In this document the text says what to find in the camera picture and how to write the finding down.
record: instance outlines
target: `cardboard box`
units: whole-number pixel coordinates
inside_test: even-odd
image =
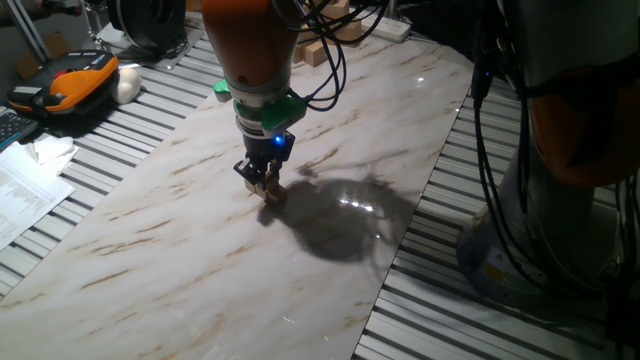
[[[44,40],[44,44],[49,49],[49,53],[51,57],[54,59],[59,58],[61,55],[67,54],[71,52],[71,48],[67,43],[67,40],[64,39],[62,34],[55,33]],[[37,73],[40,70],[40,63],[36,60],[35,56],[31,54],[31,52],[27,53],[20,59],[16,60],[13,63],[13,67],[20,75],[22,80],[26,80],[33,76],[33,74]]]

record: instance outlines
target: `metal grating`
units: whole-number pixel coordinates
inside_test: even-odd
[[[520,123],[519,102],[506,83],[494,83],[481,119],[499,182],[517,148]],[[612,188],[597,189],[595,201],[615,206]],[[457,237],[484,203],[467,95],[353,359],[602,358],[601,304],[558,304],[532,315],[482,298],[467,282],[458,267]]]
[[[204,30],[199,14],[187,27]],[[80,151],[61,177],[76,192],[0,251],[0,299],[15,287],[173,129],[222,78],[204,36],[172,70],[137,68],[144,89],[130,104],[107,101],[85,116],[61,120],[54,135],[74,136]]]

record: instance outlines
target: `marble surface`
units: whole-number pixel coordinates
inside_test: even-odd
[[[429,43],[347,49],[265,207],[209,97],[0,302],[2,359],[348,359],[453,124],[471,65]],[[328,65],[296,65],[307,94]]]

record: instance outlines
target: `white paper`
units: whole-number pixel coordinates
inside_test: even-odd
[[[38,153],[38,163],[43,165],[73,151],[73,139],[70,137],[55,138],[49,136],[33,144]]]
[[[75,191],[14,145],[0,153],[0,249]]]
[[[69,166],[71,159],[73,159],[73,157],[78,153],[78,150],[80,150],[77,146],[73,146],[72,149],[73,150],[71,150],[70,153],[58,156],[57,158],[49,160],[40,166],[50,174],[54,174],[56,176],[62,174],[62,171]]]

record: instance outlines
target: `wooden block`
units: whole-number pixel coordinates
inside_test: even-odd
[[[304,59],[304,46],[297,45],[296,48],[293,50],[292,62],[294,64],[297,64],[300,61],[302,61],[303,59]]]
[[[355,40],[357,38],[359,38],[362,35],[362,23],[358,20],[355,22],[350,23],[349,25],[343,27],[342,29],[338,30],[338,32],[336,32],[336,37],[340,40]],[[334,45],[333,41],[328,40],[329,43],[331,45]],[[358,46],[358,44],[352,44],[352,45],[343,45],[343,46],[350,46],[350,47],[356,47]]]
[[[187,11],[202,11],[202,0],[187,0]]]
[[[265,176],[266,191],[260,189],[259,186],[253,186],[245,180],[245,186],[249,191],[261,197],[265,202],[272,204],[282,204],[287,201],[287,189],[280,186],[278,176],[273,175],[270,171]]]
[[[308,29],[309,26],[302,25],[302,29]],[[306,42],[307,40],[313,39],[318,37],[318,35],[316,35],[313,31],[305,31],[305,32],[301,32],[300,36],[298,37],[298,43],[304,42],[305,46],[309,45],[311,42]]]
[[[307,65],[316,67],[325,62],[325,60],[327,60],[327,53],[325,53],[321,41],[316,41],[304,48],[304,62]]]
[[[323,1],[324,1],[324,0],[311,0],[311,2],[313,2],[313,5],[314,5],[314,6],[316,6],[316,7],[320,6],[320,4],[322,4],[322,2],[323,2]],[[337,2],[338,2],[338,0],[331,0],[331,1],[329,2],[329,5],[331,5],[331,4],[335,4],[335,3],[337,3]],[[307,6],[309,6],[309,0],[307,0],[305,3],[306,3],[306,5],[307,5]]]
[[[337,0],[335,3],[327,5],[322,9],[322,15],[337,19],[349,14],[349,0]]]

